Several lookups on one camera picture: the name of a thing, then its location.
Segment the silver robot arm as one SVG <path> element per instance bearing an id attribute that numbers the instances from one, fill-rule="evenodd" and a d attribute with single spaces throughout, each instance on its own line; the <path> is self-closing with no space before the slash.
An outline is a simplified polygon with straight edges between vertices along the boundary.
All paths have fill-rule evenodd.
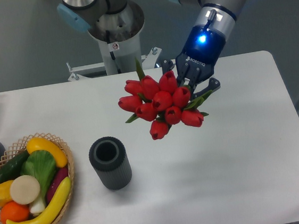
<path id="1" fill-rule="evenodd" d="M 213 77 L 215 64 L 246 0 L 169 0 L 195 4 L 201 11 L 176 57 L 162 64 L 162 71 L 176 68 L 177 83 L 188 83 L 192 98 L 200 96 L 196 86 L 208 81 L 207 90 L 219 89 Z M 97 42 L 109 75 L 135 71 L 141 58 L 140 32 L 145 18 L 138 4 L 130 0 L 61 0 L 59 16 L 72 29 L 88 32 Z"/>

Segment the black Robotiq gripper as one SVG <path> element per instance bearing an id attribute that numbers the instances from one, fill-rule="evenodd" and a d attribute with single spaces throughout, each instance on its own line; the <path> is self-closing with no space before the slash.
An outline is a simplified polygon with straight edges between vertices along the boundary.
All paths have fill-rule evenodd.
<path id="1" fill-rule="evenodd" d="M 220 81 L 211 76 L 214 74 L 215 64 L 224 46 L 225 38 L 222 34 L 205 29 L 204 26 L 192 28 L 181 53 L 175 61 L 179 86 L 183 85 L 184 80 L 187 79 L 190 87 L 194 89 L 196 85 L 209 79 L 208 86 L 199 92 L 194 92 L 192 99 L 198 98 L 210 90 L 215 92 L 220 89 Z M 172 71 L 175 63 L 173 60 L 162 60 L 162 73 Z"/>

